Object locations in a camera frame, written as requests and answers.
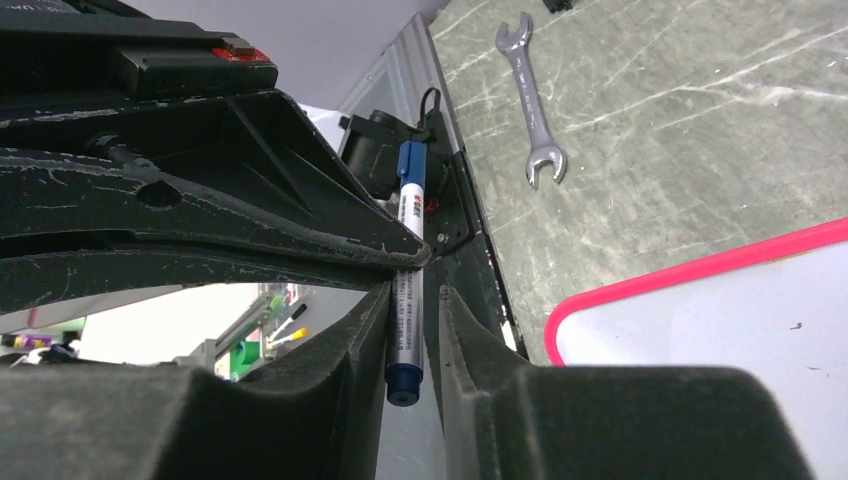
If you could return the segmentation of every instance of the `open-end wrench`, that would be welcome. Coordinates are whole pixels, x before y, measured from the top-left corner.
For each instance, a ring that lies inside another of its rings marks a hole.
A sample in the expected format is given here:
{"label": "open-end wrench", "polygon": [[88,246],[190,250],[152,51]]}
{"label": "open-end wrench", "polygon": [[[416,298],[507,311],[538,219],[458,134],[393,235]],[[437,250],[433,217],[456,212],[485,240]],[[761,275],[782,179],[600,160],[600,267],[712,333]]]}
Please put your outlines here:
{"label": "open-end wrench", "polygon": [[554,181],[560,183],[565,176],[568,156],[559,148],[548,130],[536,79],[527,60],[527,43],[530,40],[530,16],[521,12],[518,30],[507,34],[506,22],[501,24],[495,37],[495,46],[509,59],[512,73],[518,84],[521,105],[524,107],[524,120],[530,133],[530,156],[527,157],[527,181],[533,188],[539,188],[539,168],[551,163],[554,166]]}

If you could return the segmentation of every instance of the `blue marker cap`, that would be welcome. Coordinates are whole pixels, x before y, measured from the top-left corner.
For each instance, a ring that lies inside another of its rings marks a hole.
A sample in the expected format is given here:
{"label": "blue marker cap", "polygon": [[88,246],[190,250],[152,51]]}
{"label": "blue marker cap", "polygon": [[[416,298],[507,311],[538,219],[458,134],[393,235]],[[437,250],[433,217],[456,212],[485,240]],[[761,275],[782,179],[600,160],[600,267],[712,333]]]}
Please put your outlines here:
{"label": "blue marker cap", "polygon": [[386,399],[396,407],[410,407],[418,402],[424,372],[415,365],[396,363],[386,369]]}
{"label": "blue marker cap", "polygon": [[424,188],[427,172],[427,144],[421,142],[403,142],[398,155],[398,177],[401,186],[414,183]]}

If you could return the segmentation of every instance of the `whiteboard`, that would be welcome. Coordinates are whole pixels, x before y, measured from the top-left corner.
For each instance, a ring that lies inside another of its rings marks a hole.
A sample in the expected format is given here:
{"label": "whiteboard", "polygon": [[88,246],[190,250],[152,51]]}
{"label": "whiteboard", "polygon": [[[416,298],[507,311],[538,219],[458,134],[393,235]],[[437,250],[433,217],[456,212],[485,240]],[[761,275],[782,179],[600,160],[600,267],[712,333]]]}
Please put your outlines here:
{"label": "whiteboard", "polygon": [[848,219],[577,297],[549,320],[555,364],[741,368],[817,478],[846,478]]}

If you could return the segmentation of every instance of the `wrench jaw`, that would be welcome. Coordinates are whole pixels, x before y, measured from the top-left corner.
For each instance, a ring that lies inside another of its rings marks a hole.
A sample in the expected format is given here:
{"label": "wrench jaw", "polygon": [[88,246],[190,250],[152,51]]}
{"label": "wrench jaw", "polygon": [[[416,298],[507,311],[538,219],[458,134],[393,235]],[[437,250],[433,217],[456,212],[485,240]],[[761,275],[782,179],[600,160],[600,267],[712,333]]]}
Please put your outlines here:
{"label": "wrench jaw", "polygon": [[518,30],[512,35],[509,34],[509,25],[506,22],[501,23],[498,33],[495,35],[495,46],[503,54],[519,48],[526,48],[527,42],[530,40],[531,28],[530,16],[521,12]]}
{"label": "wrench jaw", "polygon": [[554,182],[561,183],[568,167],[568,157],[556,145],[530,152],[530,156],[527,158],[526,172],[527,182],[533,189],[539,189],[539,169],[547,164],[551,164],[554,167]]}

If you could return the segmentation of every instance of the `screw hole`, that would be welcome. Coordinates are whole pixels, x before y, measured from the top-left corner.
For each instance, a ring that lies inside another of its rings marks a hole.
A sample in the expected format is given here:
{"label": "screw hole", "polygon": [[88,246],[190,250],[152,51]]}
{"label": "screw hole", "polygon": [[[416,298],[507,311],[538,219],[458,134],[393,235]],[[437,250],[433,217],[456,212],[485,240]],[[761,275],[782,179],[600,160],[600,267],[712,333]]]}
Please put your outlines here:
{"label": "screw hole", "polygon": [[183,201],[183,195],[162,180],[141,187],[136,192],[135,198],[144,206],[154,210],[168,210]]}

